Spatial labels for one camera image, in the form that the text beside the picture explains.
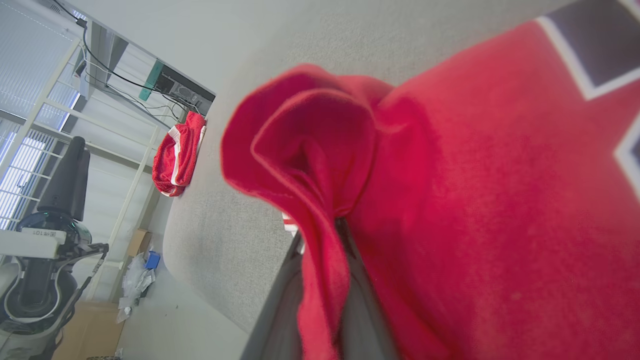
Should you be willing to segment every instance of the white metal frame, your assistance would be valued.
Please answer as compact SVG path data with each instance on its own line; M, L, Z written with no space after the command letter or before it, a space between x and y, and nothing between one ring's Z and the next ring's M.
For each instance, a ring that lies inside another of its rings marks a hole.
M48 99L47 97L49 96L49 93L51 92L51 90L53 89L54 85L56 83L62 83L64 85L68 85L63 81L60 81L58 78L61 76L62 72L64 71L65 67L67 66L67 64L71 64L71 58L73 57L76 49L80 46L80 39L76 39L73 41L72 45L69 47L69 50L67 51L65 57L63 58L63 61L60 62L60 64L56 67L56 70L53 72L51 78L49 79L49 81L47 82L47 84L44 86L42 92L40 93L40 95L38 96L38 99L36 100L35 105L33 106L33 109L29 112L29 116L26 119L24 125L22 125L22 127L20 127L20 129L18 130L17 134L15 135L15 138L13 139L13 142L11 143L11 145L9 146L7 152L6 152L6 156L4 157L4 159L2 160L2 162L0 163L0 183L2 182L2 180L4 179L7 170L9 169L9 167L11 166L11 163L14 159L14 157L16 156L16 154L18 153L18 150L20 148L20 146L22 145L22 142L24 140L24 138L27 136L29 130L32 128L36 117L38 116L40 109L42 108L42 106L44 104L47 104L49 106L52 106L54 108L66 111L67 113L79 118L79 119L83 119L91 124L94 124L96 126L99 126L103 129L106 129L108 131L111 131L112 133L115 133L117 135L120 135L126 139L129 139L135 143L138 143L140 145L143 145L146 147L144 156L142 158L141 161L137 161L134 159L130 159L127 158L125 156L122 156L120 154L117 154L113 151L107 150L105 148L102 147L98 147L96 145L94 145L94 147L104 151L104 152L108 152L111 155L117 157L117 158L122 158L124 160L128 160L134 163L138 164L138 169L136 171L136 175L133 178L133 182L131 183L131 186L129 187L129 191L127 192L127 196L125 197L124 203L122 204L122 207L120 208L120 213L118 214L118 218L116 219L115 225L111 231L111 236L109 237L109 241L108 244L109 246L113 246L113 243L118 235L118 233L120 232L120 228L122 226L122 221L124 220L124 216L127 212L127 209L129 209L129 204L131 203L131 199L133 198L133 194L136 190L136 187L138 186L138 183L140 182L140 178L142 177L142 173L144 171L145 166L147 165L147 161L149 159L149 157L154 153L155 148L154 145L156 143L156 140L158 138L158 136L161 133L161 129L159 126L156 126L153 135L151 136L151 139L149 140L145 140L142 138L136 138L135 136L129 136L127 134L124 134L122 132L119 132L117 128L106 124L104 122L101 122L98 119L94 119L91 117L86 116L85 114L82 114L76 110L73 110L71 108L66 107L65 105L62 104L58 104L50 99ZM59 132L57 129L53 129L52 127L46 126L44 124L38 124L41 127L47 128L51 131L55 131L60 135L60 138L64 138L67 140L70 140L72 137L69 136L68 134L65 133L61 133ZM123 261L105 261L104 262L105 265L110 265L110 266L115 266L118 268L122 268L123 264L124 264L124 259ZM96 276L93 278L90 288L88 289L88 293L87 293L87 300L93 300L94 296L95 296L95 291L97 289L97 285L100 281L100 278L102 276L102 269L104 267L100 267L100 270L98 271L98 273L96 274Z

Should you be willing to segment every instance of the red garment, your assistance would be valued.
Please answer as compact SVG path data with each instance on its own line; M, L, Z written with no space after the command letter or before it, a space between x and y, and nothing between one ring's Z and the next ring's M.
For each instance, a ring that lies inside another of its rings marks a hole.
M222 170L302 231L305 359L338 358L340 216L406 359L638 358L640 203L614 152L639 112L640 81L585 100L529 22L397 88L296 67L238 107Z
M179 196L191 182L206 123L202 115L190 111L184 124L176 124L164 136L151 175L163 195Z

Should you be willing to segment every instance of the electronic equipment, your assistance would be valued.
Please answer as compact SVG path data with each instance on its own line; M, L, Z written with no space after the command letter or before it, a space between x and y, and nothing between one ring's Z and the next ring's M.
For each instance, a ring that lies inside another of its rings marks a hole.
M53 356L62 327L104 262L109 245L92 243L80 221L89 169L84 139L74 137L49 180L37 212L16 231L0 231L0 360L46 360ZM101 255L78 288L71 275L80 259Z

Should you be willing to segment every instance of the red cloth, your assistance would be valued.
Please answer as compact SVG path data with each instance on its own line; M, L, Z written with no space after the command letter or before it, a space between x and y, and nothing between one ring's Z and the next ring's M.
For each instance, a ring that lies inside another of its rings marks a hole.
M202 115L190 111L184 124L176 124L164 136L151 175L163 195L179 196L191 182L206 123Z
M536 22L392 88L302 65L250 94L223 175L299 225L305 359L337 359L346 216L406 359L640 357L640 82L586 101Z

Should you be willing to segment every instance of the white label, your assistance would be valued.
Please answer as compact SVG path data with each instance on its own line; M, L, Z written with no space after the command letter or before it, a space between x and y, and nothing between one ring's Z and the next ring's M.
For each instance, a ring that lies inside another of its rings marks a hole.
M55 238L60 245L65 243L67 239L67 233L62 230L50 230L50 229L33 229L31 227L23 227L23 233L34 234L39 236L46 236L49 238Z

